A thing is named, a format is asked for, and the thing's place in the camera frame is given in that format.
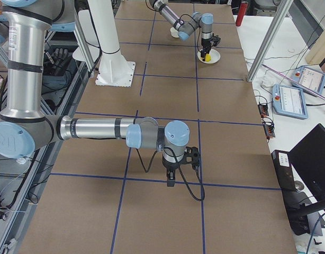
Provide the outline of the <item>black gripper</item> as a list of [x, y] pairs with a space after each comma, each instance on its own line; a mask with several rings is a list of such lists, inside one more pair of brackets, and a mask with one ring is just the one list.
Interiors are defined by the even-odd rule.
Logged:
[[163, 166], [166, 168], [166, 177], [167, 177], [167, 186], [174, 187], [175, 186], [175, 171], [180, 166], [179, 162], [169, 162], [165, 158], [162, 160]]
[[211, 54], [212, 40], [211, 39], [201, 39], [201, 46], [202, 46], [201, 59], [202, 59], [202, 61], [205, 61], [205, 57], [206, 57], [205, 51], [208, 51], [209, 55]]

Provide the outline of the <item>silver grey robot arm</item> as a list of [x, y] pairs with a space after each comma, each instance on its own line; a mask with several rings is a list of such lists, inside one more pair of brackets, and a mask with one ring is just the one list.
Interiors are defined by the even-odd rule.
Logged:
[[[200, 154], [196, 147], [187, 147], [189, 128], [179, 120], [158, 126], [155, 119], [72, 119], [69, 116], [45, 115], [40, 110], [43, 75], [45, 33], [51, 28], [68, 25], [78, 28], [74, 1], [1, 1], [3, 14], [9, 22], [7, 105], [0, 112], [0, 155], [22, 158], [58, 140], [86, 138], [96, 140], [126, 140], [130, 148], [163, 151], [162, 164], [166, 168], [167, 186], [175, 185], [175, 171], [179, 170], [188, 187], [180, 165], [191, 164], [200, 181]], [[163, 1], [149, 1], [153, 11], [163, 16], [186, 40], [199, 29], [202, 35], [202, 60], [210, 60], [213, 14], [195, 12], [184, 22]], [[98, 85], [128, 87], [132, 83], [135, 62], [122, 55], [115, 27], [111, 1], [88, 1], [101, 46], [101, 65]]]
[[181, 40], [187, 40], [197, 29], [201, 34], [200, 60], [209, 63], [212, 60], [210, 51], [212, 47], [219, 44], [220, 38], [212, 32], [213, 14], [195, 12], [192, 15], [182, 14], [178, 16], [166, 3], [163, 1], [149, 1], [151, 9], [158, 12], [164, 17], [178, 32]]

